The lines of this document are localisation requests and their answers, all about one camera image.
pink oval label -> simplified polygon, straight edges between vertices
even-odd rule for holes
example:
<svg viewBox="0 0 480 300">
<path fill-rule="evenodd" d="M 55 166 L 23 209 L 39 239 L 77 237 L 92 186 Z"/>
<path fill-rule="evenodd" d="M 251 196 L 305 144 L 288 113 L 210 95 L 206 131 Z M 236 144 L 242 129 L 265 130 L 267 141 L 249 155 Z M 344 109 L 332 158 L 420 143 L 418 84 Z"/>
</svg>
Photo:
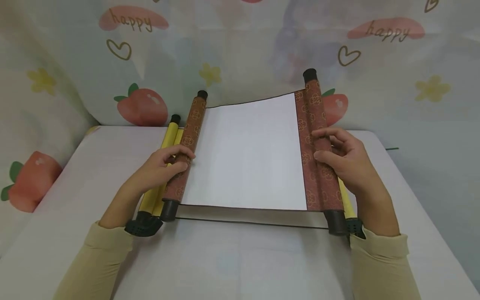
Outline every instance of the pink oval label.
<svg viewBox="0 0 480 300">
<path fill-rule="evenodd" d="M 152 32 L 153 27 L 167 29 L 168 22 L 164 17 L 151 10 L 129 5 L 120 5 L 109 8 L 98 21 L 98 26 L 110 31 L 119 25 L 131 26 L 132 30 L 142 32 L 142 29 Z"/>
<path fill-rule="evenodd" d="M 418 39 L 425 36 L 425 30 L 417 21 L 409 18 L 397 17 L 390 19 L 378 19 L 364 23 L 347 34 L 348 38 L 364 38 L 376 36 L 383 41 L 393 42 L 397 39 L 403 42 L 407 36 Z"/>
</svg>

brown scroll roller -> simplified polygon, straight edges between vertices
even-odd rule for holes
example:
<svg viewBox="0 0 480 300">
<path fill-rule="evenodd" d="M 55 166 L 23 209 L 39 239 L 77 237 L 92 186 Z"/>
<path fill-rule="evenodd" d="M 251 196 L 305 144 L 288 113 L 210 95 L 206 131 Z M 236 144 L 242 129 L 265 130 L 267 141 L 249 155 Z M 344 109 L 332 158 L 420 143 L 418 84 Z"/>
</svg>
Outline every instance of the brown scroll roller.
<svg viewBox="0 0 480 300">
<path fill-rule="evenodd" d="M 317 71 L 315 69 L 306 70 L 303 73 L 303 79 L 305 80 L 305 105 L 310 114 L 309 116 L 311 116 L 308 118 L 310 130 L 327 127 Z M 314 151 L 332 151 L 329 137 L 314 138 L 311 136 L 311 141 L 313 142 Z M 348 235 L 338 178 L 329 165 L 319 162 L 316 162 L 316 164 L 319 207 L 327 220 L 328 231 L 333 235 Z"/>
<path fill-rule="evenodd" d="M 208 94 L 206 91 L 199 91 L 197 97 L 193 99 L 190 113 L 188 114 L 185 129 L 180 141 L 181 145 L 184 145 L 193 152 L 197 147 L 198 136 L 200 135 L 200 129 L 202 128 L 202 122 L 204 120 L 205 109 L 207 105 Z M 160 214 L 160 219 L 165 222 L 171 222 L 175 220 L 177 209 L 181 203 L 183 193 L 185 192 L 185 186 L 187 185 L 188 174 L 190 173 L 191 160 L 185 154 L 177 154 L 175 162 L 186 162 L 188 168 L 177 175 L 175 175 L 167 183 L 165 192 L 163 194 L 163 209 Z"/>
</svg>

brown patterned silk border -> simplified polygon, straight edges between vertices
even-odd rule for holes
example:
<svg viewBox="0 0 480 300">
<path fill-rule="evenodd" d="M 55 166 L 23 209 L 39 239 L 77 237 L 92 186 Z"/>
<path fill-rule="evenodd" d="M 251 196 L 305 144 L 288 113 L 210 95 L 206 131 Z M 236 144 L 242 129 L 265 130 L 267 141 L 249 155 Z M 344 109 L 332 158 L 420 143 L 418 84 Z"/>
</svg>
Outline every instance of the brown patterned silk border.
<svg viewBox="0 0 480 300">
<path fill-rule="evenodd" d="M 197 147 L 198 136 L 200 135 L 200 129 L 202 128 L 206 105 L 207 101 L 202 97 L 195 97 L 193 99 L 185 129 L 183 130 L 180 144 L 190 148 L 193 152 L 195 152 Z M 186 171 L 179 173 L 170 179 L 165 188 L 163 199 L 175 200 L 181 203 L 183 193 L 185 192 L 185 186 L 187 185 L 188 174 L 190 173 L 191 160 L 185 154 L 178 154 L 175 157 L 175 162 L 179 161 L 186 162 L 188 168 Z"/>
<path fill-rule="evenodd" d="M 317 163 L 313 158 L 315 148 L 312 142 L 310 126 L 310 112 L 305 104 L 305 90 L 295 92 L 295 106 L 297 108 L 297 120 L 300 138 L 301 163 L 303 168 L 303 183 L 307 210 L 320 211 L 320 195 L 318 193 Z"/>
<path fill-rule="evenodd" d="M 329 138 L 314 138 L 311 135 L 313 130 L 327 127 L 321 94 L 318 80 L 310 80 L 304 90 L 295 93 L 307 210 L 343 211 L 335 172 L 329 165 L 313 158 L 317 150 L 332 151 Z"/>
</svg>

sleeve cuff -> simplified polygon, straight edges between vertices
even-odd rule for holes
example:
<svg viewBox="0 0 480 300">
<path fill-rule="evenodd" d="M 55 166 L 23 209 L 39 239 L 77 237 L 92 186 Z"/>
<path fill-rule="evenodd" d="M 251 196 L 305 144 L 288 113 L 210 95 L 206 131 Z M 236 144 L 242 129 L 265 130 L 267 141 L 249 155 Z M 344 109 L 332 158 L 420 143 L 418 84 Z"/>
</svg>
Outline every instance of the sleeve cuff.
<svg viewBox="0 0 480 300">
<path fill-rule="evenodd" d="M 403 258 L 408 255 L 407 238 L 405 234 L 397 237 L 378 236 L 370 230 L 362 227 L 366 239 L 350 235 L 350 246 L 352 249 L 362 249 L 372 256 L 384 256 Z"/>
<path fill-rule="evenodd" d="M 85 245 L 103 250 L 132 250 L 133 236 L 124 227 L 106 229 L 93 223 L 85 238 Z"/>
</svg>

beige sleeve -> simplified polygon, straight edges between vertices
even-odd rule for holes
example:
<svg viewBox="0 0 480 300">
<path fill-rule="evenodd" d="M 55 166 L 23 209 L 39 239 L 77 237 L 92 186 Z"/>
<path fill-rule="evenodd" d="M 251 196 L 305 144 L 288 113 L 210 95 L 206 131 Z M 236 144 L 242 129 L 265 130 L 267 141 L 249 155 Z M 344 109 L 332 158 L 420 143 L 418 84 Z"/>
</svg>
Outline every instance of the beige sleeve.
<svg viewBox="0 0 480 300">
<path fill-rule="evenodd" d="M 363 228 L 366 239 L 351 236 L 355 300 L 419 300 L 408 264 L 407 236 L 377 236 Z"/>
<path fill-rule="evenodd" d="M 94 223 L 53 300 L 109 300 L 120 264 L 132 250 L 133 236 L 124 228 Z"/>
</svg>

